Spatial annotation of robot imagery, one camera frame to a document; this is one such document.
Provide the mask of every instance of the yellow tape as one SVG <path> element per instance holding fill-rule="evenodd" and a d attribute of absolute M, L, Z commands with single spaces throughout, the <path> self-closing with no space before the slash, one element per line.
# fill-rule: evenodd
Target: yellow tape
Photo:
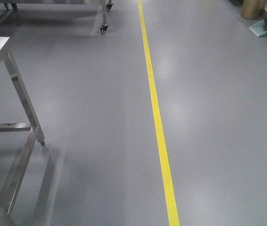
<path fill-rule="evenodd" d="M 163 127 L 162 127 L 162 117 L 161 117 L 161 112 L 160 112 L 160 107 L 159 107 L 159 102 L 158 102 L 158 97 L 157 97 L 155 78 L 154 78 L 142 0 L 138 0 L 138 9 L 139 9 L 139 16 L 140 16 L 141 25 L 142 25 L 144 49 L 145 49 L 146 64 L 147 64 L 151 100 L 152 100 L 152 109 L 153 109 L 153 114 L 154 114 L 154 123 L 155 123 L 155 129 L 156 129 L 158 151 L 159 151 L 160 160 L 161 160 L 162 179 L 163 179 L 163 185 L 165 188 L 169 224 L 170 226 L 180 226 L 179 217 L 178 217 L 178 209 L 177 209 L 175 193 L 174 193 L 174 186 L 173 186 L 173 181 L 172 181 L 172 173 L 171 173 L 171 168 L 170 168 L 170 163 L 169 163 L 168 150 L 166 146 L 165 134 L 164 134 Z"/>

